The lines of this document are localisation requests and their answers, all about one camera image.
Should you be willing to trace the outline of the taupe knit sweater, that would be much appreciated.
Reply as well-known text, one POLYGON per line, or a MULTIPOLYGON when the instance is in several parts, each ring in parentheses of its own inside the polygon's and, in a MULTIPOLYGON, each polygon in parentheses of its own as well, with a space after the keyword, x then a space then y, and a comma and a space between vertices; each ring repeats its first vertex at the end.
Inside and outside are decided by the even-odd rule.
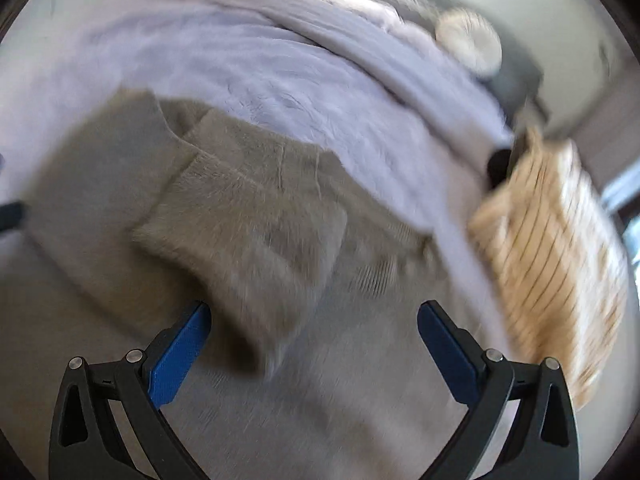
POLYGON ((206 301, 213 330, 169 417, 217 479, 414 479, 460 408, 416 329, 438 301, 506 342, 433 185, 437 232, 330 151, 192 101, 125 91, 76 129, 1 248, 1 427, 47 463, 66 361, 121 356, 206 301))

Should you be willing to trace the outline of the cream striped garment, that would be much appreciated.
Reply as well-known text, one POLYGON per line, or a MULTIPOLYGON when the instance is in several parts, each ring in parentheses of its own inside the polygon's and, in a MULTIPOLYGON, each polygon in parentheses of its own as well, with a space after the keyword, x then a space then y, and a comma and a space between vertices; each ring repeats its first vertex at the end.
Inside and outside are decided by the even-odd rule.
POLYGON ((624 246, 570 140, 536 129, 468 224, 494 278, 516 354, 562 367, 580 410, 593 397, 629 292, 624 246))

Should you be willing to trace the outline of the lavender plush bed blanket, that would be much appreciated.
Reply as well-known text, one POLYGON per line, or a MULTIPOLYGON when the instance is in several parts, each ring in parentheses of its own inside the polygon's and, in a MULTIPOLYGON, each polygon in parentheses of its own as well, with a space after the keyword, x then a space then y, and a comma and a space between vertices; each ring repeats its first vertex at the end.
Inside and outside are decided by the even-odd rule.
MULTIPOLYGON (((455 82, 487 91, 439 48, 418 49, 398 30, 365 19, 455 82)), ((386 207, 435 234, 476 317, 477 335, 485 344, 508 346, 491 284, 465 235, 484 192, 485 166, 451 151, 419 114, 356 64, 255 11, 100 0, 56 20, 40 44, 3 51, 2 196, 23 195, 70 128, 122 87, 203 101, 334 151, 386 207)))

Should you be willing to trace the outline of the round white cushion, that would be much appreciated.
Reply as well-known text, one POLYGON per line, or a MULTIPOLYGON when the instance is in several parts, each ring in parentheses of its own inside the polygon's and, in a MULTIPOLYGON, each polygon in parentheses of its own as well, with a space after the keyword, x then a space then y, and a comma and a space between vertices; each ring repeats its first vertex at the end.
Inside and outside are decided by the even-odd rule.
POLYGON ((440 14, 435 39, 442 50, 477 78, 495 77, 501 68, 501 39, 480 14, 465 9, 451 9, 440 14))

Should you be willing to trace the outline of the grey folded duvet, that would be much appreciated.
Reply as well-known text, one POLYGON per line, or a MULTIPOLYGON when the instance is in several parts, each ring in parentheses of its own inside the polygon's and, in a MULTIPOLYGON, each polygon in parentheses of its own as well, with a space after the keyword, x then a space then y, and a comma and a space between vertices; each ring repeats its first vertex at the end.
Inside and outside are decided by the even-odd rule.
POLYGON ((255 11, 356 64, 419 114, 431 133, 470 165, 513 141, 495 100, 478 84, 460 84, 375 24, 322 0, 172 0, 255 11))

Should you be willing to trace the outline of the grey quilted headboard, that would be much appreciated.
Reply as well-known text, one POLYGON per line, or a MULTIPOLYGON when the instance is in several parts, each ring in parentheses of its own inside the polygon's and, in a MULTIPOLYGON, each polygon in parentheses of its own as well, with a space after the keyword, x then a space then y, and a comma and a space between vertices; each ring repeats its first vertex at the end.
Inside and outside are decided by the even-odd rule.
POLYGON ((506 26, 466 0, 374 0, 394 8, 439 45, 468 64, 496 98, 510 124, 526 112, 546 113, 538 101, 542 72, 529 50, 506 26))

